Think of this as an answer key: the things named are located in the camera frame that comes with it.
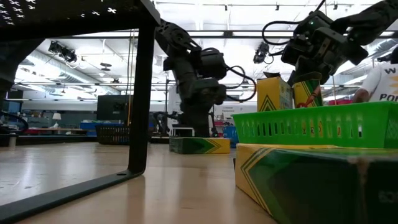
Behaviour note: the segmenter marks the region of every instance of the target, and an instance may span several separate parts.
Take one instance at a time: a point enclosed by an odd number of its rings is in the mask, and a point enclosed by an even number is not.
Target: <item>black metal table leg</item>
[[[0,206],[0,223],[14,223],[140,176],[146,168],[155,24],[140,29],[127,170]]]
[[[143,173],[147,164],[150,89],[154,59],[155,29],[139,29],[132,119],[130,126],[130,151],[128,170]]]

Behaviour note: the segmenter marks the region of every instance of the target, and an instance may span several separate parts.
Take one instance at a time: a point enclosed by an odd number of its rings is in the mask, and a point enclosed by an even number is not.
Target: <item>cardboard box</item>
[[[294,108],[323,106],[319,80],[307,80],[293,84]]]
[[[279,224],[398,223],[398,150],[238,144],[235,172]]]
[[[179,154],[229,154],[231,142],[223,138],[170,138],[170,151]]]
[[[292,89],[280,77],[257,81],[257,112],[292,109]]]

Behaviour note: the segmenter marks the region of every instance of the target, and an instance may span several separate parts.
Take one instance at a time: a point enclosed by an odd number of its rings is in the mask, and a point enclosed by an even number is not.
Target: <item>black crate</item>
[[[130,142],[130,132],[127,126],[97,125],[95,129],[100,144],[128,145]]]

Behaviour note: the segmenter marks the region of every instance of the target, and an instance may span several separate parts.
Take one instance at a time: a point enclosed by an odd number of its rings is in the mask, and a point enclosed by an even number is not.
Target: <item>desk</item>
[[[25,133],[26,134],[40,134],[46,131],[51,132],[52,134],[62,134],[62,132],[71,131],[75,134],[86,134],[88,130],[80,129],[80,128],[29,128]]]

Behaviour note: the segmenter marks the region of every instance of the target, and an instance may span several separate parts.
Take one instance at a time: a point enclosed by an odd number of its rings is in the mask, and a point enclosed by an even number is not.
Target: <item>person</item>
[[[353,103],[398,102],[398,47],[391,53],[389,62],[374,68],[355,93]]]

